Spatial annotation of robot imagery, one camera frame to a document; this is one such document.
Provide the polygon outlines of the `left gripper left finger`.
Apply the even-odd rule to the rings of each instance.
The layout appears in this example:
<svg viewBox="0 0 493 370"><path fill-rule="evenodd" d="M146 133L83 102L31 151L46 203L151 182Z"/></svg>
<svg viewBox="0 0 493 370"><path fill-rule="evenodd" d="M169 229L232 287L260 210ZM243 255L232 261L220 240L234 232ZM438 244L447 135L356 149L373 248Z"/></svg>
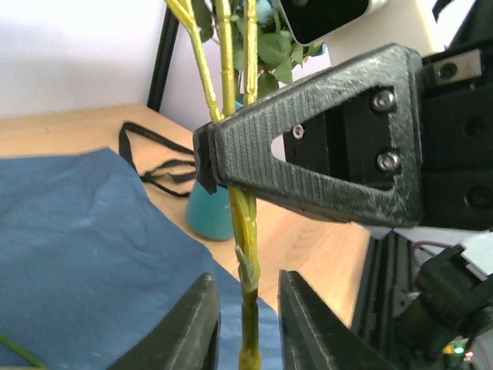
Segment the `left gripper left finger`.
<svg viewBox="0 0 493 370"><path fill-rule="evenodd" d="M216 369L220 295L211 274L201 274L166 317L111 369Z"/></svg>

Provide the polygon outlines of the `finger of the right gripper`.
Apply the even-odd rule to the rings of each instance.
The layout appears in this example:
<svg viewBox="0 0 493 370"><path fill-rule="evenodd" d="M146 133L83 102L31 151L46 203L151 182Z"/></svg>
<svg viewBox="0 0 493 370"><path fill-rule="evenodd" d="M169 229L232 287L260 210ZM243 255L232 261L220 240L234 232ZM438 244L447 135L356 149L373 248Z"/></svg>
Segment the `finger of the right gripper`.
<svg viewBox="0 0 493 370"><path fill-rule="evenodd" d="M209 142L209 133L213 123L207 123L193 132L193 151L196 166L196 181L207 193L217 192L213 175L213 165Z"/></svg>
<svg viewBox="0 0 493 370"><path fill-rule="evenodd" d="M419 224L420 55L397 44L302 79L240 110L240 185L305 217L386 227Z"/></svg>

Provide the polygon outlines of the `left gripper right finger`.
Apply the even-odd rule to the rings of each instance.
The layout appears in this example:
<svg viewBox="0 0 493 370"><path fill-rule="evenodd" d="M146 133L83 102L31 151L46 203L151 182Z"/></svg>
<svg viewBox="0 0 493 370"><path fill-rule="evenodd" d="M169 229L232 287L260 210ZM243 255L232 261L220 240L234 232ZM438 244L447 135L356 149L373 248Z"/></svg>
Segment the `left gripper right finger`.
<svg viewBox="0 0 493 370"><path fill-rule="evenodd" d="M361 341L296 271L279 273L278 305L285 369L394 369Z"/></svg>

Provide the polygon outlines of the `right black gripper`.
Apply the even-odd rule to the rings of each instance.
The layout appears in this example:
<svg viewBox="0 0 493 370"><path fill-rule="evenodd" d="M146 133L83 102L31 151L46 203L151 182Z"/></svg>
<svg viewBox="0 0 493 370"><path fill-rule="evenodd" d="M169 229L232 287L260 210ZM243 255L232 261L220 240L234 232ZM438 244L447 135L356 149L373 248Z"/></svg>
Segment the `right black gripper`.
<svg viewBox="0 0 493 370"><path fill-rule="evenodd" d="M287 1L331 66L284 95L291 209L340 222L492 224L492 46L450 52L425 1Z"/></svg>

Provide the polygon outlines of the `teal cylindrical vase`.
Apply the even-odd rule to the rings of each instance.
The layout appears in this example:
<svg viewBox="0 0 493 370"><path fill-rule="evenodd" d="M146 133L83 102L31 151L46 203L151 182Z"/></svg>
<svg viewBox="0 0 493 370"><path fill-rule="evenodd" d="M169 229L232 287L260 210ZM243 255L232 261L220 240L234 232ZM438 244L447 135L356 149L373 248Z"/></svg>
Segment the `teal cylindrical vase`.
<svg viewBox="0 0 493 370"><path fill-rule="evenodd" d="M228 189L217 185L217 192L207 193L195 181L186 206L186 222L192 231L207 239L227 241L233 238Z"/></svg>

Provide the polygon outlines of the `yellow rose bunch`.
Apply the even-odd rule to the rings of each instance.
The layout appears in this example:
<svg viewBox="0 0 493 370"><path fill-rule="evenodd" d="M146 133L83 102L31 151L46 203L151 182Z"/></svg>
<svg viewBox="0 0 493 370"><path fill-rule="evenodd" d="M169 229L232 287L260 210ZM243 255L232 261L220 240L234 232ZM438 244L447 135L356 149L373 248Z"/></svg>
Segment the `yellow rose bunch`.
<svg viewBox="0 0 493 370"><path fill-rule="evenodd" d="M262 355L259 345L259 309L257 305L260 264L257 244L257 201L255 195L240 185L240 176L250 172L250 151L245 138L234 139L227 129L236 112L236 87L233 68L233 13L228 1L216 2L219 19L220 55L222 67L223 104L217 104L216 94L200 38L199 27L190 1L168 1L168 9L185 27L193 45L196 64L200 72L206 103L210 110L213 127L208 132L215 149L216 178L228 186L233 220L235 253L242 289L242 348L239 356L241 369L259 369Z"/></svg>

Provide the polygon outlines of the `blue rose bunch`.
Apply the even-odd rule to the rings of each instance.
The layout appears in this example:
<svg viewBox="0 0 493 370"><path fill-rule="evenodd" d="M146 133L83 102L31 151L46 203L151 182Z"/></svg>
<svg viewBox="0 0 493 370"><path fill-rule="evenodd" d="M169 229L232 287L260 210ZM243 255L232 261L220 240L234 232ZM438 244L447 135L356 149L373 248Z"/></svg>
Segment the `blue rose bunch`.
<svg viewBox="0 0 493 370"><path fill-rule="evenodd" d="M193 17L201 42L220 44L220 17L217 1L191 1ZM230 1L230 27L233 54L233 81L236 101L243 101L245 69L244 35L247 26L246 1ZM257 96L262 98L293 82L295 67L321 56L327 47L322 42L301 45L294 40L279 1L257 1Z"/></svg>

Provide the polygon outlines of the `blue wrapping paper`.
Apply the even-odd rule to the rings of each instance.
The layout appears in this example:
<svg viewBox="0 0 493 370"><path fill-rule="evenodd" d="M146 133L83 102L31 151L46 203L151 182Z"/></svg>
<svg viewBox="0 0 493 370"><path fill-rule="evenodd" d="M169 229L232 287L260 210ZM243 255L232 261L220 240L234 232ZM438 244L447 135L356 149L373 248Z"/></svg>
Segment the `blue wrapping paper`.
<svg viewBox="0 0 493 370"><path fill-rule="evenodd" d="M1 333L50 369L104 369L202 274L218 284L218 366L241 347L239 282L102 149L1 161Z"/></svg>

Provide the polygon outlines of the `black frame post right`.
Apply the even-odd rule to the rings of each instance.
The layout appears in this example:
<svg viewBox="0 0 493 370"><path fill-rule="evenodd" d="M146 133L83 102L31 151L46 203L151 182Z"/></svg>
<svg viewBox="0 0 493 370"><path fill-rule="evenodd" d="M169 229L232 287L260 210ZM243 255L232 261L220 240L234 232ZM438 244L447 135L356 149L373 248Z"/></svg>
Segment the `black frame post right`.
<svg viewBox="0 0 493 370"><path fill-rule="evenodd" d="M165 92L166 82L173 58L178 29L178 20L167 8L156 51L155 65L147 101L147 107L156 112L159 112L163 101L163 94Z"/></svg>

